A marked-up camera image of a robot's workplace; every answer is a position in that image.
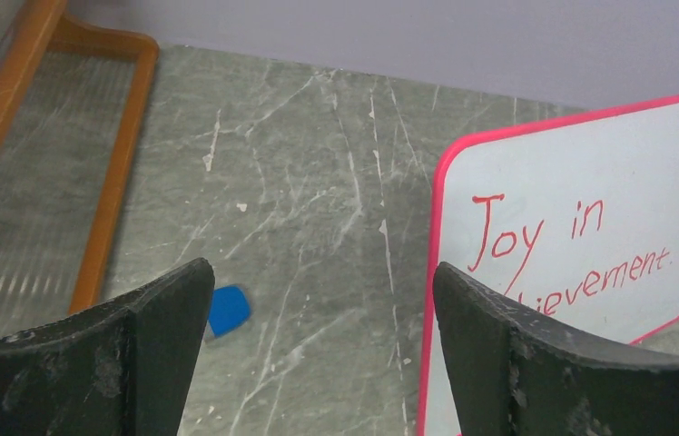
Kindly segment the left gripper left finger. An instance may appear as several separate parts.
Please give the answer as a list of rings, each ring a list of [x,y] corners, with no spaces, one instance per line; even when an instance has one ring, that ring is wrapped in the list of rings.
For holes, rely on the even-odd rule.
[[[0,435],[173,435],[215,284],[194,259],[57,322],[0,338]]]

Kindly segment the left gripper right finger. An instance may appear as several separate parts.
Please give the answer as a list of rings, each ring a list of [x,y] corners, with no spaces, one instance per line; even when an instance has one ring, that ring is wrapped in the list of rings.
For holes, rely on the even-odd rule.
[[[433,301],[466,435],[679,435],[679,355],[578,330],[449,263]]]

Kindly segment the blue eraser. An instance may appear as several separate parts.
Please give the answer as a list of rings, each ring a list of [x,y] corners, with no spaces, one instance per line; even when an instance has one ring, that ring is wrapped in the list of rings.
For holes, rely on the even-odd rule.
[[[240,285],[215,289],[203,339],[208,342],[233,332],[246,323],[250,316],[251,305]]]

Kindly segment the red framed whiteboard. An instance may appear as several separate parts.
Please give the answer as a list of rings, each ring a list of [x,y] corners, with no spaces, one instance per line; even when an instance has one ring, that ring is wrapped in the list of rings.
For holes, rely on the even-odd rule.
[[[679,95],[470,134],[439,160],[417,432],[466,435],[433,301],[441,263],[642,348],[679,321]]]

